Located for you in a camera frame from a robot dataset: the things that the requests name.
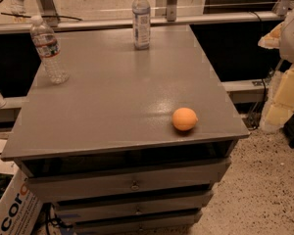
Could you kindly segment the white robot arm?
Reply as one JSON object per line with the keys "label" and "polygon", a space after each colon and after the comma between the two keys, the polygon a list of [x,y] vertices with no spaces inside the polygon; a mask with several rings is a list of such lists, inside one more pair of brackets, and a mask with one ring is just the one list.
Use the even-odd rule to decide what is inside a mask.
{"label": "white robot arm", "polygon": [[291,64],[287,71],[277,70],[274,73],[261,114],[261,130],[276,132],[294,115],[294,9],[282,23],[263,36],[258,45],[266,49],[277,49],[280,58]]}

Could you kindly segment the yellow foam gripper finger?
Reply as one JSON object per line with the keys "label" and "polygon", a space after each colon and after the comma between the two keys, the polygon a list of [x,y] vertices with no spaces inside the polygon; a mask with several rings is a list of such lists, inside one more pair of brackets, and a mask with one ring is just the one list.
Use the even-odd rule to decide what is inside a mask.
{"label": "yellow foam gripper finger", "polygon": [[276,71],[269,83],[268,99],[265,102],[260,129],[276,132],[294,114],[294,64],[285,72]]}
{"label": "yellow foam gripper finger", "polygon": [[266,49],[278,49],[280,47],[281,28],[282,23],[278,24],[265,36],[262,36],[258,42],[258,45]]}

